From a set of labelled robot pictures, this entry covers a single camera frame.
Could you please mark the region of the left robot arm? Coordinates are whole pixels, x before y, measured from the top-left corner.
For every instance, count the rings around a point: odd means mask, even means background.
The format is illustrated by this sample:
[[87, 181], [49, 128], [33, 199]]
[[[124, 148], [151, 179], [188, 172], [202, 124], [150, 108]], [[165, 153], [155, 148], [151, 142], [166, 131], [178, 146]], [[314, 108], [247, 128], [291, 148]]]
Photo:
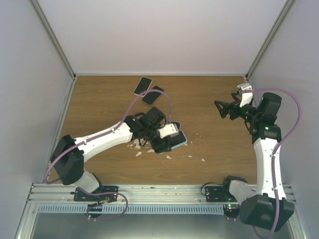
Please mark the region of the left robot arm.
[[85, 191], [91, 201], [98, 201], [103, 195], [103, 186], [97, 176], [84, 168], [89, 159], [117, 145], [142, 139], [150, 142], [155, 153], [170, 151], [170, 139], [178, 134], [178, 126], [168, 122], [163, 112], [153, 107], [147, 113], [125, 115], [114, 126], [92, 135], [63, 136], [50, 162], [63, 185], [74, 184]]

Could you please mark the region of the light blue phone case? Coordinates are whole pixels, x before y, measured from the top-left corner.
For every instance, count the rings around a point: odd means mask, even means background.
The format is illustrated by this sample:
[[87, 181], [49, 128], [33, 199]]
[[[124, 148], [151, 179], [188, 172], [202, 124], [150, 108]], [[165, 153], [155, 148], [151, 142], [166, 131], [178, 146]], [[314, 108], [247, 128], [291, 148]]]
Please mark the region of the light blue phone case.
[[187, 138], [182, 130], [176, 136], [167, 136], [164, 138], [164, 144], [159, 150], [159, 154], [172, 151], [177, 147], [183, 146], [187, 143]]

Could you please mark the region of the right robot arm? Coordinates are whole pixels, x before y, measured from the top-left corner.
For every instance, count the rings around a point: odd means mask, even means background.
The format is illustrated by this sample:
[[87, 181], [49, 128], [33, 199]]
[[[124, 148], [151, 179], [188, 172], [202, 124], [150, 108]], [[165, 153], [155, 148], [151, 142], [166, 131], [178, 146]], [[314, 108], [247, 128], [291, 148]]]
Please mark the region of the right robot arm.
[[281, 129], [275, 124], [282, 98], [274, 93], [263, 94], [257, 107], [252, 106], [252, 95], [242, 98], [232, 94], [233, 102], [215, 101], [222, 118], [242, 118], [250, 125], [249, 133], [257, 160], [256, 189], [239, 177], [227, 176], [221, 188], [221, 197], [239, 204], [240, 221], [255, 228], [277, 232], [294, 214], [294, 205], [287, 201], [280, 171]]

